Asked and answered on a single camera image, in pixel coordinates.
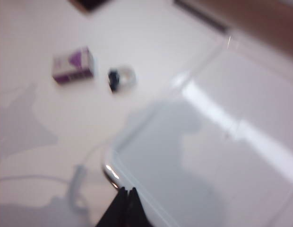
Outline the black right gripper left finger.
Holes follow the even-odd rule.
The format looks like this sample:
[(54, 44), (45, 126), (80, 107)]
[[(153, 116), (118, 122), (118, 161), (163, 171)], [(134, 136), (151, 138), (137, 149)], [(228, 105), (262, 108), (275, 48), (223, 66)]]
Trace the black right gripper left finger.
[(96, 227), (122, 227), (125, 223), (127, 196), (128, 191), (121, 187)]

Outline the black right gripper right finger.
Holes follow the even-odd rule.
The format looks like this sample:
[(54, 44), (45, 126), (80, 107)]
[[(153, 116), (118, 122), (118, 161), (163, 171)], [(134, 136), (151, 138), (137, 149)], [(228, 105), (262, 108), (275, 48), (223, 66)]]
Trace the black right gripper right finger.
[(147, 219), (138, 192), (133, 187), (128, 196), (127, 206), (127, 226), (128, 227), (150, 227), (151, 224)]

